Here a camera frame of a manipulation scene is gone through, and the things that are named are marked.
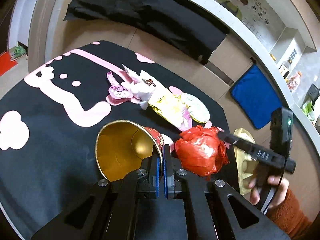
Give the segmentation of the orange sleeve forearm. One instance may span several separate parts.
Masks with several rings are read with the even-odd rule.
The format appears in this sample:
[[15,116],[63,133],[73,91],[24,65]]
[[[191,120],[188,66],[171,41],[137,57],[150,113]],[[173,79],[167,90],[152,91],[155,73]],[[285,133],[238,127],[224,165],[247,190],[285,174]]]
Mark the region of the orange sleeve forearm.
[[293,192],[288,189],[285,200],[277,207],[268,210],[266,215],[291,239],[308,239],[312,221],[300,209]]

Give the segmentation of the right hand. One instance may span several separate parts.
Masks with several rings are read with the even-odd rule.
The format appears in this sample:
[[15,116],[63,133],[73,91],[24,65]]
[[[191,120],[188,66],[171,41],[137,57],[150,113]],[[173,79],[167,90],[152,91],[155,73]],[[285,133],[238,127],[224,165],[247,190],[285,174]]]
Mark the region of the right hand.
[[[260,200],[260,194],[256,187],[257,176],[254,174],[245,179],[245,182],[247,183],[246,187],[251,190],[249,201],[253,205],[257,205]],[[267,183],[271,186],[278,186],[278,191],[269,205],[269,209],[272,210],[279,207],[286,199],[287,191],[289,189],[289,181],[286,178],[281,178],[281,176],[269,176]]]

